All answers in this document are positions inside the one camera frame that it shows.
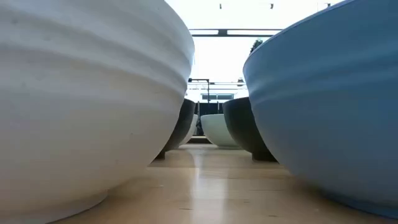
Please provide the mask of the small pale green bowl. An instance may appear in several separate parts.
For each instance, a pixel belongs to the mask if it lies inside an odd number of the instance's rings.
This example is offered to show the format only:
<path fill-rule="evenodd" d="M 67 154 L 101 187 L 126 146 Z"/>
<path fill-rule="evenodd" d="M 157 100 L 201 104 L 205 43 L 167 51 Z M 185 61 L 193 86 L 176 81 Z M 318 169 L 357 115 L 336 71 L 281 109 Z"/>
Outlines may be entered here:
<path fill-rule="evenodd" d="M 223 149 L 239 148 L 227 129 L 224 114 L 203 115 L 200 117 L 200 121 L 204 135 L 209 142 Z"/>

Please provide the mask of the large white ribbed bowl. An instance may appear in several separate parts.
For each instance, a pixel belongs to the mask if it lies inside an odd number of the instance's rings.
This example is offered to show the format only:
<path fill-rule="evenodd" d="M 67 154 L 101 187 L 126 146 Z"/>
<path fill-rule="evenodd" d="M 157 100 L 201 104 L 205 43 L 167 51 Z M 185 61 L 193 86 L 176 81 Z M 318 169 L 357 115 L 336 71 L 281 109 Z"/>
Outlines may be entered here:
<path fill-rule="evenodd" d="M 194 51 L 165 0 L 0 0 L 0 224 L 70 217 L 145 169 Z"/>

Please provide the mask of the black partition panel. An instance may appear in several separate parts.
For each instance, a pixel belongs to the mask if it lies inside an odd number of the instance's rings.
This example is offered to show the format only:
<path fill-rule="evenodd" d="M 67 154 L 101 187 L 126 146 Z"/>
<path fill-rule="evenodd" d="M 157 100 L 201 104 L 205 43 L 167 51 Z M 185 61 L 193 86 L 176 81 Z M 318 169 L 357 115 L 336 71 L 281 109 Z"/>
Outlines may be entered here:
<path fill-rule="evenodd" d="M 223 114 L 222 103 L 196 103 L 194 114 L 198 116 L 194 135 L 203 136 L 204 132 L 201 125 L 201 116 L 208 114 Z"/>

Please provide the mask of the small white bowl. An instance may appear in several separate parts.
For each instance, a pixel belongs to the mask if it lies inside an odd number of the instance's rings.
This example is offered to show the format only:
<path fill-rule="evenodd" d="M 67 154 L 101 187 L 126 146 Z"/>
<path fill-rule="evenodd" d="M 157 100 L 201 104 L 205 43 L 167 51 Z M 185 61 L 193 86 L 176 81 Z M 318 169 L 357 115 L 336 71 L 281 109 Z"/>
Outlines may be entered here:
<path fill-rule="evenodd" d="M 188 133 L 186 134 L 186 136 L 183 138 L 183 140 L 180 142 L 180 145 L 186 144 L 187 142 L 189 142 L 189 140 L 191 139 L 191 137 L 194 135 L 195 130 L 197 128 L 197 120 L 198 120 L 198 115 L 194 114 L 193 115 L 193 119 L 192 119 L 192 123 L 190 125 L 190 128 L 188 130 Z"/>

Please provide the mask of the black aluminium table frame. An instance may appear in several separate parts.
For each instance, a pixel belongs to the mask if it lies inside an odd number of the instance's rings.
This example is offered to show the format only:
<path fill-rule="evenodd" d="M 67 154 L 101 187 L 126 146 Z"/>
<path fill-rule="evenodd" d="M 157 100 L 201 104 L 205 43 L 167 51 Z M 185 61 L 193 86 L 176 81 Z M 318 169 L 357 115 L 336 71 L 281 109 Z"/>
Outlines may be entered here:
<path fill-rule="evenodd" d="M 211 144 L 211 141 L 206 136 L 192 136 L 187 144 Z"/>

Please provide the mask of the small dark grey bowl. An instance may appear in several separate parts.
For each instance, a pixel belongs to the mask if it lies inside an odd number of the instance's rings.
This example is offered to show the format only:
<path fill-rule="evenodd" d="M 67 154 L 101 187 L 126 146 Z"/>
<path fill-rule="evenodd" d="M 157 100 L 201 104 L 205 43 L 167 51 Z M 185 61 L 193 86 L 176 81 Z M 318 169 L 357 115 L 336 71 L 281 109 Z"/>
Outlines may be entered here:
<path fill-rule="evenodd" d="M 224 102 L 223 113 L 231 137 L 240 148 L 251 153 L 252 160 L 277 162 L 261 138 L 248 96 Z"/>
<path fill-rule="evenodd" d="M 163 147 L 163 149 L 159 152 L 154 160 L 164 160 L 166 152 L 179 147 L 180 143 L 190 129 L 194 111 L 195 103 L 192 100 L 185 98 L 180 109 L 177 124 L 175 125 L 174 130 L 166 145 Z"/>

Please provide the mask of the black background rig frame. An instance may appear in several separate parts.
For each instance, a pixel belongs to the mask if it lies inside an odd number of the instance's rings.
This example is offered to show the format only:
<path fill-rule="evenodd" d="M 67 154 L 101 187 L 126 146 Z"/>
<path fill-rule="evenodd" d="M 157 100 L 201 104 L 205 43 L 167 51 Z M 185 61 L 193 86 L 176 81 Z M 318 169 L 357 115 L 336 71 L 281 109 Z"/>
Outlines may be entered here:
<path fill-rule="evenodd" d="M 242 79 L 219 82 L 207 78 L 190 78 L 185 97 L 196 103 L 224 103 L 248 95 L 246 83 Z"/>

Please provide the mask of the large blue bowl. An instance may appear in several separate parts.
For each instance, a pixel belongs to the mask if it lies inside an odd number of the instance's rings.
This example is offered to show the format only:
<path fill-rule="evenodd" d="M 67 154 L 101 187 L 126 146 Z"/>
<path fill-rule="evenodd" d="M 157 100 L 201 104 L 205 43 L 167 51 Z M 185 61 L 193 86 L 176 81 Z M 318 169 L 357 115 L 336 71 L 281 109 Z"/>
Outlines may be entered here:
<path fill-rule="evenodd" d="M 398 220 L 398 0 L 344 0 L 273 35 L 243 68 L 272 155 L 349 207 Z"/>

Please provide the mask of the black overhead frame beam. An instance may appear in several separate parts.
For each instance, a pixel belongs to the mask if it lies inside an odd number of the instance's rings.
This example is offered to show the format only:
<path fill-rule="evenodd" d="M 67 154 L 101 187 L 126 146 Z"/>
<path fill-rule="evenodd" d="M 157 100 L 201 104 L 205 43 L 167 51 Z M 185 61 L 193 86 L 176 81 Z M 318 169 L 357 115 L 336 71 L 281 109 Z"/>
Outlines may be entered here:
<path fill-rule="evenodd" d="M 281 29 L 190 29 L 193 37 L 272 37 Z"/>

